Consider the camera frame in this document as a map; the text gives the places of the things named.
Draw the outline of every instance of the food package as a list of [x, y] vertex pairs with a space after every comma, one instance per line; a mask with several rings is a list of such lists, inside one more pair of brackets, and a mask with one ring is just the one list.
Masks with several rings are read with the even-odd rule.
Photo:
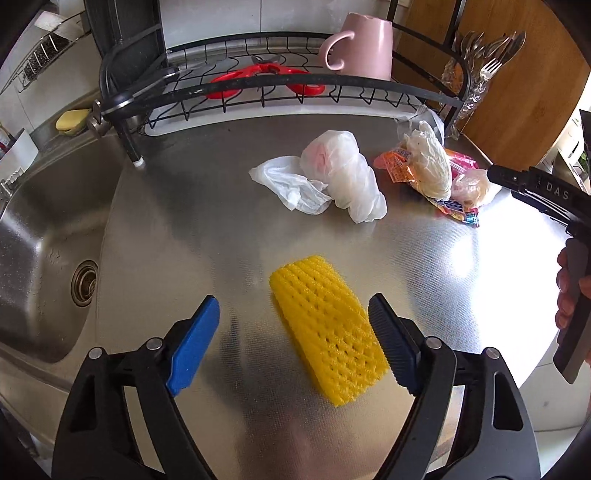
[[474, 168], [453, 179], [452, 200], [461, 203], [464, 210], [469, 210], [489, 204], [500, 190], [499, 185], [488, 180], [486, 170]]
[[324, 258], [285, 265], [269, 285], [314, 383], [333, 405], [355, 400], [387, 372], [367, 309]]
[[418, 130], [404, 135], [400, 145], [411, 153], [408, 162], [415, 188], [425, 197], [434, 200], [449, 200], [452, 192], [452, 168], [443, 146], [435, 132], [425, 121], [419, 122]]
[[[477, 164], [474, 160], [470, 157], [463, 155], [458, 152], [454, 152], [452, 150], [445, 151], [449, 160], [450, 166], [452, 171], [452, 185], [456, 178], [460, 178], [460, 176], [465, 175], [467, 172], [470, 171], [482, 171], [477, 169]], [[408, 150], [405, 150], [401, 147], [394, 148], [388, 152], [382, 153], [379, 157], [374, 160], [374, 167], [375, 168], [382, 168], [384, 170], [388, 170], [388, 174], [394, 183], [403, 183], [406, 182], [409, 185], [413, 186], [416, 190], [417, 182], [414, 180], [413, 171], [409, 166], [411, 153]], [[471, 179], [472, 174], [467, 176], [467, 180]], [[467, 186], [465, 183], [460, 183], [462, 188]], [[473, 195], [473, 190], [475, 186], [471, 186], [471, 194]], [[484, 198], [484, 205], [492, 200], [494, 195], [498, 192], [498, 188], [494, 185], [491, 185], [490, 188], [486, 188], [487, 195]], [[472, 226], [479, 226], [480, 221], [478, 218], [478, 208], [472, 207], [470, 202], [467, 202], [466, 205], [463, 205], [460, 201], [457, 201], [453, 197], [453, 189], [451, 193], [451, 198], [449, 200], [435, 200], [423, 194], [423, 196], [439, 211], [445, 213], [446, 215], [450, 215], [451, 217], [455, 218], [456, 220], [461, 221], [462, 223], [466, 223]]]

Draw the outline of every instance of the metal screw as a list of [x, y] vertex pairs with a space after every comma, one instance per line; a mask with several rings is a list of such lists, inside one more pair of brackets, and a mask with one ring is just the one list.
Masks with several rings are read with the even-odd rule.
[[92, 360], [96, 360], [102, 354], [103, 354], [103, 349], [100, 346], [95, 346], [94, 348], [90, 349], [90, 352], [88, 352], [88, 358], [90, 358]]
[[427, 337], [425, 343], [432, 350], [438, 350], [441, 348], [441, 340], [437, 337]]
[[158, 337], [151, 338], [146, 342], [148, 350], [158, 350], [162, 346], [162, 339]]
[[501, 357], [501, 353], [496, 348], [490, 346], [486, 349], [486, 356], [492, 358], [493, 360], [496, 360], [497, 358]]

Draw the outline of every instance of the human hand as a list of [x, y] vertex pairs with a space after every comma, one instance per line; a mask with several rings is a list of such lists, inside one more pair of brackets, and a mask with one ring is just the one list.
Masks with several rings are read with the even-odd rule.
[[[554, 320], [556, 321], [556, 326], [560, 330], [564, 330], [568, 327], [574, 313], [574, 300], [569, 295], [570, 277], [566, 247], [558, 254], [557, 262], [562, 268], [558, 272], [558, 275], [556, 275], [556, 284], [560, 289], [560, 293], [558, 294], [557, 302], [558, 311], [556, 312]], [[579, 280], [579, 288], [583, 295], [591, 299], [591, 276], [581, 278]], [[591, 351], [587, 354], [586, 360], [587, 363], [591, 365]]]

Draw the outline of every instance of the red scissors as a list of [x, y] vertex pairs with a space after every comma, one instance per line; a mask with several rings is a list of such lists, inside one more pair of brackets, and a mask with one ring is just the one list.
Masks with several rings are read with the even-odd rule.
[[[236, 70], [235, 72], [225, 73], [224, 75], [220, 75], [219, 77], [215, 77], [212, 80], [212, 83], [221, 82], [223, 80], [252, 77], [259, 73], [274, 73], [279, 75], [289, 73], [309, 73], [305, 70], [299, 70], [292, 67], [284, 67], [283, 65], [279, 65], [279, 59], [281, 58], [279, 55], [269, 60], [263, 60], [257, 55], [252, 55], [251, 58], [254, 65], [250, 67], [245, 67], [240, 70]], [[292, 92], [304, 96], [320, 95], [322, 92], [324, 92], [324, 89], [326, 88], [325, 85], [302, 85], [301, 83], [298, 83], [296, 85], [287, 85], [287, 87]], [[206, 94], [206, 97], [213, 100], [219, 100], [221, 98], [230, 98], [239, 92], [240, 90], [224, 90], [223, 92], [208, 93]]]

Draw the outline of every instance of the cutlery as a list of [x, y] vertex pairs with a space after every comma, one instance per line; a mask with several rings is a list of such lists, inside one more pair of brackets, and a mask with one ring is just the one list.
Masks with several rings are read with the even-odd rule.
[[507, 49], [511, 46], [511, 44], [514, 42], [514, 40], [517, 38], [517, 32], [513, 32], [512, 35], [508, 35], [509, 37], [509, 41], [505, 44], [504, 48], [499, 48], [496, 53], [495, 53], [495, 57], [497, 59], [500, 59], [505, 52], [507, 51]]
[[478, 47], [476, 50], [472, 50], [471, 52], [469, 52], [466, 56], [468, 70], [470, 70], [472, 76], [474, 76], [474, 65], [476, 64], [476, 60], [482, 57], [484, 49], [484, 47]]
[[484, 32], [482, 32], [480, 35], [478, 35], [472, 41], [472, 44], [470, 45], [470, 50], [472, 50], [472, 51], [477, 50], [480, 47], [480, 44], [482, 43], [483, 38], [484, 38]]
[[468, 53], [468, 46], [471, 45], [472, 42], [472, 37], [476, 35], [476, 32], [473, 30], [470, 30], [466, 36], [464, 37], [464, 39], [462, 40], [462, 43], [460, 45], [460, 53], [462, 54], [462, 56], [464, 58], [466, 58], [466, 54]]
[[510, 37], [503, 35], [501, 38], [490, 42], [485, 48], [483, 58], [486, 60], [486, 59], [492, 57], [496, 53], [497, 50], [505, 47], [510, 41], [511, 41]]
[[456, 30], [456, 35], [453, 39], [453, 45], [452, 45], [452, 50], [456, 53], [460, 53], [460, 46], [462, 45], [462, 40], [464, 40], [464, 37], [462, 36], [462, 34], [460, 33], [459, 30]]
[[497, 59], [492, 59], [480, 69], [479, 82], [488, 82], [495, 73], [503, 66], [502, 62]]
[[505, 65], [507, 62], [509, 62], [510, 59], [515, 57], [515, 55], [517, 55], [517, 52], [519, 52], [521, 50], [521, 48], [523, 47], [524, 43], [525, 43], [525, 32], [521, 32], [511, 42], [511, 44], [503, 52], [503, 55], [499, 58], [501, 63], [503, 65]]

